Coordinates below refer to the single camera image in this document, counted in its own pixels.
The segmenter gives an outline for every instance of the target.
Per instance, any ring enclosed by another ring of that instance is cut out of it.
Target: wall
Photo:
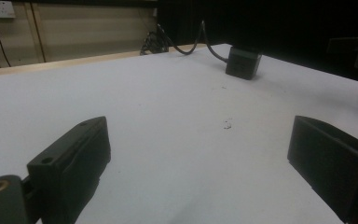
[[[139,50],[147,30],[156,28],[150,8],[13,7],[16,19],[0,19],[0,36],[13,66]],[[6,67],[1,52],[0,58]]]

